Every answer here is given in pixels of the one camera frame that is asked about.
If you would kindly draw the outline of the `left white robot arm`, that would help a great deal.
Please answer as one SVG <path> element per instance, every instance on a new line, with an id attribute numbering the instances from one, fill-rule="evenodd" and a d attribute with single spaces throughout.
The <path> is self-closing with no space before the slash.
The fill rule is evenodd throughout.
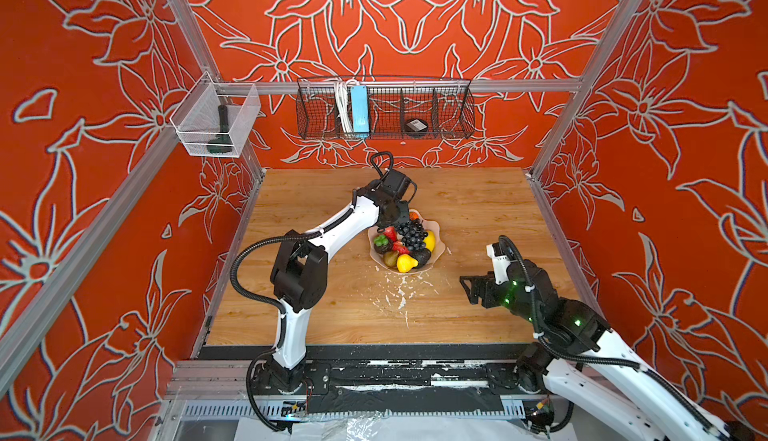
<path id="1" fill-rule="evenodd" d="M 330 261 L 361 232 L 406 220 L 406 194 L 416 190 L 406 174 L 381 172 L 355 189 L 350 203 L 334 216 L 311 231 L 290 231 L 280 241 L 270 276 L 280 314 L 274 352 L 267 362 L 276 385 L 293 390 L 303 379 L 310 316 L 326 292 Z"/>

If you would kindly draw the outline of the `red wrinkled strawberry fruit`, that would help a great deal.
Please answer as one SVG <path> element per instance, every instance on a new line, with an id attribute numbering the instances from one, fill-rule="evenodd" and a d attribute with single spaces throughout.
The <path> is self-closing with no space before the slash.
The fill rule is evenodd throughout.
<path id="1" fill-rule="evenodd" d="M 392 250 L 398 252 L 399 254 L 409 254 L 410 250 L 408 247 L 401 241 L 395 241 L 392 243 Z"/>

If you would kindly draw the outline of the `dark avocado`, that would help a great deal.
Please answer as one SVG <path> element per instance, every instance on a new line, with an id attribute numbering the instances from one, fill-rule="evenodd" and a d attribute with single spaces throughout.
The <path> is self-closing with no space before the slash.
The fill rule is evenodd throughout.
<path id="1" fill-rule="evenodd" d="M 422 269 L 427 265 L 432 257 L 432 252 L 427 248 L 414 250 L 410 253 L 410 256 L 415 260 L 415 269 Z"/>

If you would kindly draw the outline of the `large yellow lemon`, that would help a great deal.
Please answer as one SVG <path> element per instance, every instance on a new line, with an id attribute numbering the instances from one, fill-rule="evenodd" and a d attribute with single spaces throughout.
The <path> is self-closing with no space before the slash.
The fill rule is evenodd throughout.
<path id="1" fill-rule="evenodd" d="M 427 230 L 426 237 L 424 238 L 423 243 L 427 250 L 429 250 L 430 252 L 433 252 L 437 244 L 435 233 L 431 230 Z"/>

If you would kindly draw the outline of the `pink scalloped fruit bowl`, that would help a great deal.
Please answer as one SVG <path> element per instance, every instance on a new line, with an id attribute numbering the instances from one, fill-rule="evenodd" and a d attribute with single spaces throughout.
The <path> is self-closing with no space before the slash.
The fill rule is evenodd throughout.
<path id="1" fill-rule="evenodd" d="M 425 219 L 413 208 L 404 222 L 371 227 L 367 236 L 371 259 L 395 274 L 427 271 L 447 251 L 439 223 Z"/>

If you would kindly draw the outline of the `small yellow lemon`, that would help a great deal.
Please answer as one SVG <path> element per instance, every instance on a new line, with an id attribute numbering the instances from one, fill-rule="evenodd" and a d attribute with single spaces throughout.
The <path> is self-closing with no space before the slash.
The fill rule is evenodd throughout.
<path id="1" fill-rule="evenodd" d="M 400 273 L 408 273 L 419 266 L 419 261 L 409 254 L 400 254 L 396 261 L 396 268 Z"/>

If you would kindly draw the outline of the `brown kiwi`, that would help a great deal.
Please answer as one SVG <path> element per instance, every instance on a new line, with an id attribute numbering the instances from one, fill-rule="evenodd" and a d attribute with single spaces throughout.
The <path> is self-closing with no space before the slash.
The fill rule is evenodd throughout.
<path id="1" fill-rule="evenodd" d="M 399 252 L 392 250 L 392 251 L 389 251 L 389 252 L 385 253 L 382 256 L 382 260 L 383 260 L 384 264 L 387 267 L 395 268 L 397 266 L 397 261 L 398 261 L 399 256 L 400 256 Z"/>

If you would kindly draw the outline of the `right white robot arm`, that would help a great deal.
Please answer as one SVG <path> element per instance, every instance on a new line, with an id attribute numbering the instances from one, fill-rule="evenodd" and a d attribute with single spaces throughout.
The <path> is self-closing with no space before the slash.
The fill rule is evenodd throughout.
<path id="1" fill-rule="evenodd" d="M 504 308 L 531 323 L 535 340 L 517 361 L 521 387 L 543 387 L 627 439 L 751 439 L 747 428 L 708 412 L 667 381 L 591 307 L 559 296 L 532 261 L 492 261 L 487 274 L 459 282 L 470 303 Z"/>

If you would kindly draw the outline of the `black grape bunch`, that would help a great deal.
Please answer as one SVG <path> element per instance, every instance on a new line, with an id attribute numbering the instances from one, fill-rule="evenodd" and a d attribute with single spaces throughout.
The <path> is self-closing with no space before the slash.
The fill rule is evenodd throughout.
<path id="1" fill-rule="evenodd" d="M 423 241 L 427 230 L 423 227 L 421 219 L 402 223 L 396 227 L 396 231 L 400 241 L 408 247 L 410 252 L 425 248 Z"/>

